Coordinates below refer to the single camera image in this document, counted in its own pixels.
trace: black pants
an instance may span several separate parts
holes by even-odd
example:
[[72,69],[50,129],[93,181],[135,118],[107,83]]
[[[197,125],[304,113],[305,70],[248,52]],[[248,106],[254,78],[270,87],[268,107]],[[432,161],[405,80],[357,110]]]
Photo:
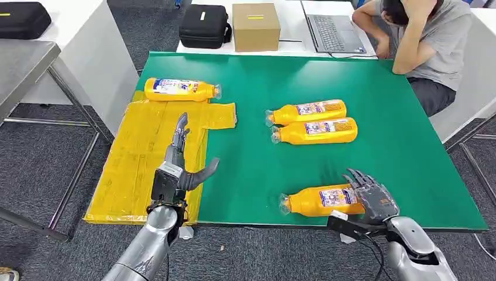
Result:
[[456,96],[451,88],[429,79],[410,77],[408,82],[428,117],[448,107]]

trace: gray carpet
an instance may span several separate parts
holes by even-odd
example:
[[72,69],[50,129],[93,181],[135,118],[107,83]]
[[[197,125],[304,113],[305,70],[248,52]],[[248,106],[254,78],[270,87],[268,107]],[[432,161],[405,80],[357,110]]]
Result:
[[[184,10],[175,10],[171,1],[111,0],[109,4],[136,68],[144,65],[148,50],[175,50],[177,24]],[[47,109],[20,104],[13,114],[81,119],[66,105]],[[496,133],[496,124],[488,132]],[[87,128],[2,125],[0,205],[48,224],[90,139]],[[496,186],[496,142],[474,140],[469,146]],[[16,268],[25,281],[99,280],[105,275],[140,228],[81,220],[107,154],[108,147],[99,140],[59,223],[58,229],[72,233],[73,240],[56,242],[0,220],[0,266]],[[484,238],[496,241],[496,208],[461,151],[455,151],[452,160],[491,226]],[[496,262],[484,255],[470,234],[431,237],[459,280],[496,280]],[[384,240],[378,242],[384,248]],[[202,227],[196,229],[194,239],[179,241],[170,256],[170,280],[183,281],[373,280],[377,269],[365,246],[343,245],[334,232],[305,229]],[[156,280],[164,280],[166,270],[164,265]],[[381,280],[388,279],[383,275]]]

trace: gray table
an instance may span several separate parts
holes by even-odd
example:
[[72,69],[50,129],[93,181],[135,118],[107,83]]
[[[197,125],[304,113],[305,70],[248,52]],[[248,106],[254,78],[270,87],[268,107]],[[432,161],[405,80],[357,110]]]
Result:
[[[55,227],[64,212],[67,202],[74,191],[74,187],[80,178],[81,172],[86,165],[97,139],[102,136],[110,143],[111,137],[109,138],[97,125],[95,120],[93,120],[86,109],[77,100],[74,91],[71,90],[62,78],[63,76],[57,69],[57,58],[60,52],[60,48],[53,42],[0,39],[0,126],[4,122],[17,122],[43,125],[90,126],[95,131],[93,139],[88,145],[71,182],[67,186],[66,192],[48,227],[44,227],[2,207],[0,207],[0,218],[40,234],[66,241],[69,240],[68,235],[56,231]],[[86,122],[9,117],[13,109],[45,72],[53,78],[62,92],[82,113],[87,120]]]

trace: shoe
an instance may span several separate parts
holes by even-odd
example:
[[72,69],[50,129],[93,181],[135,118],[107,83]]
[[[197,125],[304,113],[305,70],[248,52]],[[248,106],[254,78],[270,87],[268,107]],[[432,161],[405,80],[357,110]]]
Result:
[[9,270],[0,274],[0,281],[19,281],[19,272]]

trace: table leg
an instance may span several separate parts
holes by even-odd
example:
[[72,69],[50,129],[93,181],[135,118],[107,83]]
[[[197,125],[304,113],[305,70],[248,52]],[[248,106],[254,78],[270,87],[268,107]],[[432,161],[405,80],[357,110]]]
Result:
[[62,79],[62,76],[57,72],[56,68],[52,65],[47,69],[47,72],[53,78],[55,83],[60,87],[62,92],[66,95],[66,97],[74,104],[74,106],[82,113],[84,118],[87,120],[89,125],[100,135],[102,135],[108,143],[111,143],[111,138],[107,137],[105,132],[98,126],[95,120],[91,117],[91,115],[86,111],[84,106],[79,102],[79,100],[75,97],[73,91],[66,84],[66,82]]
[[79,178],[81,177],[82,170],[84,169],[84,166],[86,166],[86,162],[88,161],[88,158],[93,151],[93,148],[95,147],[95,144],[97,143],[99,133],[96,132],[95,135],[93,136],[93,140],[91,143],[88,145],[86,148],[86,152],[84,153],[84,156],[82,157],[79,166],[76,169],[76,172],[73,175],[73,179],[71,180],[69,186],[66,189],[66,192],[64,193],[64,197],[62,197],[62,200],[58,204],[57,210],[55,211],[55,214],[51,218],[49,228],[50,229],[55,229],[57,226],[57,223],[60,219],[60,216],[64,212],[64,209],[66,208],[67,202],[69,201],[69,198],[73,194],[74,188],[76,187],[77,182],[79,181]]
[[483,6],[483,8],[490,8],[494,0],[487,0]]
[[467,147],[467,145],[465,143],[461,143],[460,147],[463,150],[463,153],[465,153],[465,155],[469,159],[470,164],[472,165],[472,167],[476,171],[476,173],[477,173],[479,179],[481,180],[487,194],[489,194],[489,196],[491,197],[492,203],[494,204],[494,206],[496,206],[496,193],[494,193],[494,190],[492,190],[489,181],[487,180],[484,173],[482,172],[479,165],[477,164],[476,159],[474,158],[474,156],[472,155],[472,153],[470,152],[469,148]]
[[24,123],[24,124],[43,124],[43,125],[91,127],[89,125],[89,123],[87,123],[87,122],[59,121],[59,120],[33,119],[33,118],[9,117],[9,118],[5,118],[4,121],[5,122],[11,122],[11,123]]
[[17,215],[7,209],[0,207],[0,218],[3,218],[6,221],[9,221],[13,224],[20,225],[21,227],[25,227],[32,231],[36,231],[39,234],[50,236],[56,240],[67,241],[69,240],[69,236],[67,234],[62,234],[53,229],[41,226],[21,215]]
[[479,125],[477,125],[475,128],[473,128],[472,130],[470,130],[470,132],[466,133],[464,136],[462,136],[459,140],[455,141],[452,145],[450,145],[447,149],[446,149],[446,152],[448,154],[450,154],[453,149],[460,143],[463,143],[465,141],[467,141],[468,139],[472,138],[474,135],[476,135],[477,133],[479,133],[482,129],[484,129],[484,127],[489,124],[490,122],[492,122],[493,120],[496,119],[496,112],[490,116],[489,118],[487,118],[486,120],[482,121]]
[[496,140],[496,136],[495,135],[481,135],[481,134],[476,134],[474,137],[474,139],[494,139]]

